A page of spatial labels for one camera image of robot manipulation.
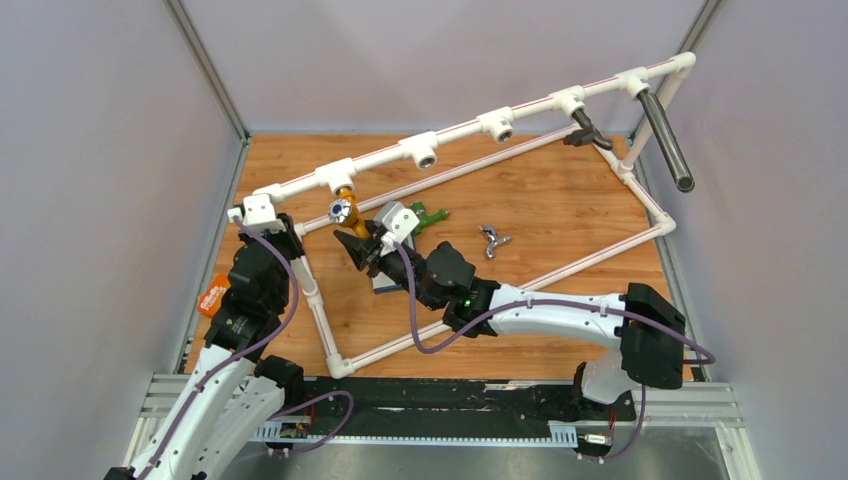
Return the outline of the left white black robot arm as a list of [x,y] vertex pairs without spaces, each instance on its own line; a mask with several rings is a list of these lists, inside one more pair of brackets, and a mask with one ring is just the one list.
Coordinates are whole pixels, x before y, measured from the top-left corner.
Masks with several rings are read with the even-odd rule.
[[304,405],[302,368],[263,355],[298,310],[302,242],[284,213],[268,227],[233,221],[243,244],[195,367],[163,424],[108,479],[218,479],[272,413]]

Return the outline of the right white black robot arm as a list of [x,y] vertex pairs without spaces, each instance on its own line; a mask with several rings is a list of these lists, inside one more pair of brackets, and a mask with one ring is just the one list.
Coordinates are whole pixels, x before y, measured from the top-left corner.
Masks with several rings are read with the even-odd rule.
[[602,357],[575,374],[570,402],[581,417],[598,417],[639,386],[676,390],[683,384],[685,319],[649,285],[631,283],[621,294],[599,296],[532,291],[478,277],[448,241],[423,257],[374,236],[334,236],[357,270],[386,275],[408,293],[412,308],[441,312],[457,336],[537,334],[604,347]]

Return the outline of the yellow brass faucet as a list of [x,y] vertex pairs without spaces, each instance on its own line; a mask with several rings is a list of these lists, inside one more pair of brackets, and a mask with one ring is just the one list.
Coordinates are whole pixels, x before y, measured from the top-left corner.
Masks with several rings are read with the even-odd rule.
[[351,187],[341,187],[336,191],[336,199],[328,208],[327,218],[332,224],[351,230],[360,239],[370,236]]

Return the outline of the white PVC pipe frame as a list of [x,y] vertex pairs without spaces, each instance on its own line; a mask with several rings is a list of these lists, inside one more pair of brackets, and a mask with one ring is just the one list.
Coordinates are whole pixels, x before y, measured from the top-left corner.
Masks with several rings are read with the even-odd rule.
[[[304,236],[317,282],[267,352],[310,375],[571,379],[603,348],[533,334],[454,338],[438,314],[421,310],[422,341],[445,348],[418,352],[406,307],[396,295],[374,295],[333,237],[323,184],[327,168],[346,167],[363,210],[375,212],[390,200],[447,209],[448,220],[425,231],[421,249],[448,241],[487,278],[585,294],[629,282],[661,287],[653,243],[672,232],[675,221],[635,177],[644,138],[607,153],[565,147],[562,138],[562,131],[522,135],[497,148],[472,120],[440,131],[439,163],[419,170],[402,156],[405,142],[397,135],[256,135],[240,191],[258,188],[280,199]],[[492,260],[485,258],[480,225],[512,236]]]

